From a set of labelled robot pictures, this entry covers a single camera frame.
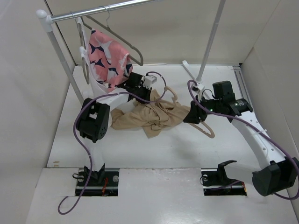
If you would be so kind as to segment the beige t shirt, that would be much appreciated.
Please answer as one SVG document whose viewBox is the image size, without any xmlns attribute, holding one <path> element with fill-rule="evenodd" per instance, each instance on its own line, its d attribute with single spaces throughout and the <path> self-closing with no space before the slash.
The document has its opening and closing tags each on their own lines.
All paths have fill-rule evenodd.
<svg viewBox="0 0 299 224">
<path fill-rule="evenodd" d="M 142 127 L 148 138 L 157 137 L 162 129 L 177 126 L 190 111 L 190 107 L 160 100 L 150 104 L 134 102 L 134 108 L 130 112 L 120 109 L 111 111 L 112 124 L 115 130 L 125 130 Z"/>
</svg>

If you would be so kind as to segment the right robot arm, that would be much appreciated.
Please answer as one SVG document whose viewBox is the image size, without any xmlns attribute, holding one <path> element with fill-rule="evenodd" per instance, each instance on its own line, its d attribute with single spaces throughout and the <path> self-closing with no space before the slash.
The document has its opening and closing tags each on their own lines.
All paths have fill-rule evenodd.
<svg viewBox="0 0 299 224">
<path fill-rule="evenodd" d="M 232 185 L 235 181 L 247 182 L 262 196 L 277 195 L 291 188 L 299 179 L 299 161 L 291 157 L 273 141 L 257 121 L 250 103 L 236 99 L 230 81 L 213 84 L 212 99 L 192 96 L 191 109 L 185 123 L 199 124 L 208 115 L 225 117 L 243 136 L 253 151 L 259 167 L 241 167 L 235 160 L 218 164 L 216 178 L 207 185 Z"/>
</svg>

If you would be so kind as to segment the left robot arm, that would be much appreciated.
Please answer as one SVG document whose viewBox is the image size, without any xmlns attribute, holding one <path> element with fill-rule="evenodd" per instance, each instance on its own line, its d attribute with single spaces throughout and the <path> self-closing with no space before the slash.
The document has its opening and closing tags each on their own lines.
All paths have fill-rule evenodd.
<svg viewBox="0 0 299 224">
<path fill-rule="evenodd" d="M 87 186 L 99 186 L 104 181 L 105 164 L 94 161 L 94 147 L 88 147 L 86 141 L 95 144 L 104 138 L 112 118 L 111 111 L 118 106 L 136 99 L 140 103 L 150 102 L 151 85 L 157 80 L 149 74 L 145 76 L 132 72 L 128 79 L 117 84 L 111 92 L 103 90 L 95 93 L 94 98 L 86 98 L 73 125 L 73 133 L 78 143 L 87 153 L 88 165 L 79 175 Z"/>
</svg>

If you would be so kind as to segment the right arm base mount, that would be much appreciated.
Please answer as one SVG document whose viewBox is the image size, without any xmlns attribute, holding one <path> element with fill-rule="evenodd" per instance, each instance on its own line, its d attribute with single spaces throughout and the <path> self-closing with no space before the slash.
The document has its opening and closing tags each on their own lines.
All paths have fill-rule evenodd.
<svg viewBox="0 0 299 224">
<path fill-rule="evenodd" d="M 216 168 L 201 169 L 199 182 L 204 196 L 247 196 L 243 182 L 221 175 Z"/>
</svg>

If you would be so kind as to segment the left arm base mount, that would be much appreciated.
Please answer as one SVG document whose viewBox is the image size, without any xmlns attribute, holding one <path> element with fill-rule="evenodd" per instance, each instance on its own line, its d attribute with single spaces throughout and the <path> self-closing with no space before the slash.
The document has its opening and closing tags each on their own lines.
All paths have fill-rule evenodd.
<svg viewBox="0 0 299 224">
<path fill-rule="evenodd" d="M 72 175 L 76 182 L 75 196 L 79 196 L 88 178 L 89 170 L 80 169 Z M 82 196 L 118 196 L 119 169 L 93 172 Z"/>
</svg>

